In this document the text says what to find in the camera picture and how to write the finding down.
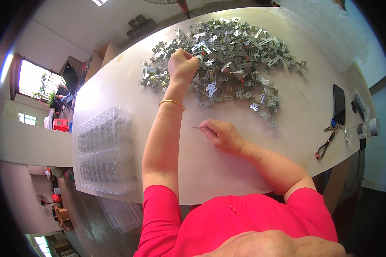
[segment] fan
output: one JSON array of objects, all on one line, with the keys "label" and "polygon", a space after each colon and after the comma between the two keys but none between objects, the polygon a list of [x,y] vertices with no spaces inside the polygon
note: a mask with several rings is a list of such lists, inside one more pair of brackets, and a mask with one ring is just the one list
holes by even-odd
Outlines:
[{"label": "fan", "polygon": [[50,202],[47,200],[47,198],[41,194],[36,195],[36,200],[38,203],[40,203],[43,206],[48,205]]},{"label": "fan", "polygon": [[175,3],[177,3],[180,6],[180,9],[182,10],[182,12],[189,19],[190,19],[190,13],[192,13],[189,11],[189,8],[187,7],[186,0],[144,0],[144,1],[152,3],[152,4],[175,4]]}]

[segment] bottle cap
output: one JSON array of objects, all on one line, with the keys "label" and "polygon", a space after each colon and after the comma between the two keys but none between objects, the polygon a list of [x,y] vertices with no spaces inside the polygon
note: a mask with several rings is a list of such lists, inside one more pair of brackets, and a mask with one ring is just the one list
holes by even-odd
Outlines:
[{"label": "bottle cap", "polygon": [[380,122],[378,118],[373,118],[369,121],[369,130],[372,136],[380,134]]}]

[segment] plastic bottle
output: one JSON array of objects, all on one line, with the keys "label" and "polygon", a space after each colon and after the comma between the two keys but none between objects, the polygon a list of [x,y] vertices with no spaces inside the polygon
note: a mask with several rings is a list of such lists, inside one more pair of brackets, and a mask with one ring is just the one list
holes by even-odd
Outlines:
[{"label": "plastic bottle", "polygon": [[380,122],[378,118],[373,118],[370,121],[347,127],[345,129],[345,140],[352,141],[377,136],[378,134],[380,134]]}]

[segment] pink top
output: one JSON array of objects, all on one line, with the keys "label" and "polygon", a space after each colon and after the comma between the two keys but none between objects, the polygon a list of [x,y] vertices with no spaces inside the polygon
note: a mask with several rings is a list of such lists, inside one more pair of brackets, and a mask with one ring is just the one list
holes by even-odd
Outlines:
[{"label": "pink top", "polygon": [[318,236],[337,242],[323,196],[311,188],[293,192],[287,204],[262,194],[213,198],[183,223],[175,193],[162,185],[144,191],[143,227],[134,256],[196,256],[247,231],[281,230],[292,238]]}]

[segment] clear plastic blister tray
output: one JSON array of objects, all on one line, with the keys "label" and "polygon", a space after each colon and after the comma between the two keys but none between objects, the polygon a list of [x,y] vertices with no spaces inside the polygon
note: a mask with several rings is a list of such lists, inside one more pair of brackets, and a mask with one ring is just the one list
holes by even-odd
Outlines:
[{"label": "clear plastic blister tray", "polygon": [[97,197],[110,225],[124,234],[143,224],[143,206],[139,203]]},{"label": "clear plastic blister tray", "polygon": [[113,107],[76,129],[80,185],[111,194],[138,188],[132,120],[130,112]]}]

